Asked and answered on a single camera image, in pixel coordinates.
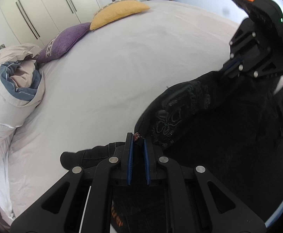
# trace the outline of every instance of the metal rivet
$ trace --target metal rivet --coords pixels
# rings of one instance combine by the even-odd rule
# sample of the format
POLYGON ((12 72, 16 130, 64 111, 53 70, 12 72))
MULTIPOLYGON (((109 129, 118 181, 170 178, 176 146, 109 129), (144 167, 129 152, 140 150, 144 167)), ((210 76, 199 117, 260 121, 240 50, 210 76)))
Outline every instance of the metal rivet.
POLYGON ((168 162, 168 157, 160 157, 160 158, 159 158, 159 161, 160 161, 161 163, 167 163, 167 162, 168 162))
POLYGON ((82 168, 80 166, 75 166, 73 168, 73 173, 80 173, 82 171, 82 168))
POLYGON ((109 159, 109 162, 110 163, 117 163, 119 161, 119 159, 117 158, 117 157, 111 157, 110 159, 109 159))
POLYGON ((200 172, 200 173, 205 172, 205 167, 204 166, 197 166, 195 169, 196 169, 197 172, 200 172))

